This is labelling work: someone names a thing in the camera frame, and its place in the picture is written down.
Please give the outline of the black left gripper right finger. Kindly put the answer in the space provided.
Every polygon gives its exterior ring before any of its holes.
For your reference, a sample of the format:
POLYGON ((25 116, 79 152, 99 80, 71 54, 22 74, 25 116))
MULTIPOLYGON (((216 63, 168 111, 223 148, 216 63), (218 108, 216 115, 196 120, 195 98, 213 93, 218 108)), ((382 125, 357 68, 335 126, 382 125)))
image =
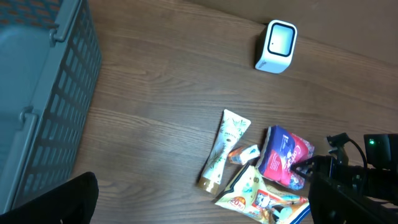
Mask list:
POLYGON ((308 193, 314 223, 397 224, 397 213, 358 195, 322 174, 310 179, 308 193))

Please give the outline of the beige snack packet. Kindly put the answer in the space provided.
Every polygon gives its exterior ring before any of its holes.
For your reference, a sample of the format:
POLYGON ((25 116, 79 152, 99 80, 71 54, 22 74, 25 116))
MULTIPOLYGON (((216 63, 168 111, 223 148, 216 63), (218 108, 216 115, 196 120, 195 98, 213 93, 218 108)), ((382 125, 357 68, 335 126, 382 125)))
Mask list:
POLYGON ((250 164, 236 174, 215 204, 265 224, 297 224, 310 213, 308 198, 267 185, 250 164))

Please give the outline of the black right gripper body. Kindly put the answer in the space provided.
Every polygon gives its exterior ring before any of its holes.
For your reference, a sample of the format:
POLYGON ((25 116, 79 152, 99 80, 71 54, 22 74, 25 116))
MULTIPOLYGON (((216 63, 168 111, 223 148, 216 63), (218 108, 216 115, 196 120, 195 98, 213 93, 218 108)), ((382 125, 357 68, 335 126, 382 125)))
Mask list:
POLYGON ((368 180, 368 162, 364 151, 358 143, 352 140, 347 133, 341 133, 326 137, 327 143, 331 146, 329 156, 315 156, 315 161, 320 165, 317 172, 320 172, 330 179, 335 180, 356 192, 362 192, 368 180), (345 151, 345 144, 352 143, 359 151, 363 166, 350 166, 348 155, 345 151))

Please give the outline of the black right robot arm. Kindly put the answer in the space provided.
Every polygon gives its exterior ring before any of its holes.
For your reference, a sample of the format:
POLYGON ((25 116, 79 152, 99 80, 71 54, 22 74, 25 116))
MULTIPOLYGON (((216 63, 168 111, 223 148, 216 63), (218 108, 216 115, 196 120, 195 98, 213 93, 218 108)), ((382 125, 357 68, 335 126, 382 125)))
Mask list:
POLYGON ((315 223, 397 223, 397 135, 366 134, 359 153, 362 166, 351 166, 346 134, 328 136, 327 156, 291 165, 310 182, 308 199, 315 223))

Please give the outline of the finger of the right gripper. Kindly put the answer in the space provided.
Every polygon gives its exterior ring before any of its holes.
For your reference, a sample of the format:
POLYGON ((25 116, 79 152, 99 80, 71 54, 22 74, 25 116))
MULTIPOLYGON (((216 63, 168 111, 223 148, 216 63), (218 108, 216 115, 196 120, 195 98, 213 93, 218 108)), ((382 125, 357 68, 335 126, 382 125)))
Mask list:
POLYGON ((313 181, 313 165, 314 158, 309 158, 304 161, 292 164, 290 170, 300 177, 304 178, 306 181, 313 181))

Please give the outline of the small orange white box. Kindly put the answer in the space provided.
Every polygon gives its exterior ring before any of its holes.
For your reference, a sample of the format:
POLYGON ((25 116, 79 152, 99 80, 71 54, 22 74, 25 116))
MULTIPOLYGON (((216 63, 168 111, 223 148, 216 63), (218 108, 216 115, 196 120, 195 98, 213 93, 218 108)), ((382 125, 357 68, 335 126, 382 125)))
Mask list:
POLYGON ((245 165, 251 159, 255 159, 261 155, 257 144, 251 146, 242 146, 228 154, 230 163, 245 165))

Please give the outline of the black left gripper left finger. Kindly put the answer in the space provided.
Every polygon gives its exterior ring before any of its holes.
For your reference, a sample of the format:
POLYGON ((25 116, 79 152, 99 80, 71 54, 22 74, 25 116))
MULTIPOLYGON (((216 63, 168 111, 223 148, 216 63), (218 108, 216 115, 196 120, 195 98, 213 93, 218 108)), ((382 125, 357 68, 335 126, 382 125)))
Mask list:
POLYGON ((89 223, 99 196, 94 173, 85 172, 1 215, 1 224, 89 223))

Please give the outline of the white gold-capped tube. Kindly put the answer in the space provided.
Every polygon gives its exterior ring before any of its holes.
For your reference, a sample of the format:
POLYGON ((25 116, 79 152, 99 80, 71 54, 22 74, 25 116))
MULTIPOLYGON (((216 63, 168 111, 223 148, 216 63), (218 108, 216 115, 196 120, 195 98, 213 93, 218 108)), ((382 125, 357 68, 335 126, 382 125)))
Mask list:
POLYGON ((218 134, 198 181, 199 188, 213 195, 217 193, 228 154, 250 125, 250 120, 230 110, 223 111, 218 134))

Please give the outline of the pink purple pad pack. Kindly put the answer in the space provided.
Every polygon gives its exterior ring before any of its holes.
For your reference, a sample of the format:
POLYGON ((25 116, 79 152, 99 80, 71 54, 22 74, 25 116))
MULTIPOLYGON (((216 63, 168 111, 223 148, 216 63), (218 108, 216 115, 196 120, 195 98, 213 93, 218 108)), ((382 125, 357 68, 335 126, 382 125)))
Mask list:
POLYGON ((291 171, 290 167, 311 158, 314 150, 311 143, 296 134, 278 125, 270 126, 255 168, 268 180, 288 189, 300 190, 305 185, 305 179, 291 171))

